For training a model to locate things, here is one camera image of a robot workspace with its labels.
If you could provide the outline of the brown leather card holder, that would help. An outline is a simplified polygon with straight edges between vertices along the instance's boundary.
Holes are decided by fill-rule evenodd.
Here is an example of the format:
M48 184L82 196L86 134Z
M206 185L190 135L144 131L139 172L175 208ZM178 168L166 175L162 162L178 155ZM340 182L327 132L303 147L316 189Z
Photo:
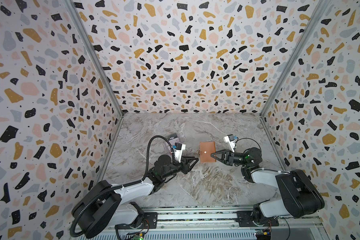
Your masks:
M200 142L200 161L201 163L215 163L216 159L214 159L211 154L216 152L216 144L215 142Z

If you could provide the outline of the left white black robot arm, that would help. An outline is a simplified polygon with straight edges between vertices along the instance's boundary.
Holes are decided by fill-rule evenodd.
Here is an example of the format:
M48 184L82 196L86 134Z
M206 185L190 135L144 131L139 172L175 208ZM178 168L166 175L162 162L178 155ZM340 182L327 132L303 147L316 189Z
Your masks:
M110 224L139 227L145 213L134 200L158 192L178 173L189 173L198 162L195 157L182 157L176 161L161 155L141 180L121 185L112 185L106 180L98 182L74 206L70 236L84 235L91 239Z

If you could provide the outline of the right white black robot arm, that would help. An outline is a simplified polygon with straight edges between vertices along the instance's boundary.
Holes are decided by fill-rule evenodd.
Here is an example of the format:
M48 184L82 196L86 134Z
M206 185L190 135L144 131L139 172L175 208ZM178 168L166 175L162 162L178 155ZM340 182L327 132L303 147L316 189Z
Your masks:
M262 151L250 148L243 153L222 150L211 154L215 160L241 167L243 178L255 184L264 184L279 190L281 197L255 204L251 213L254 224L261 226L275 217L300 218L325 207L325 201L302 170L277 171L260 167Z

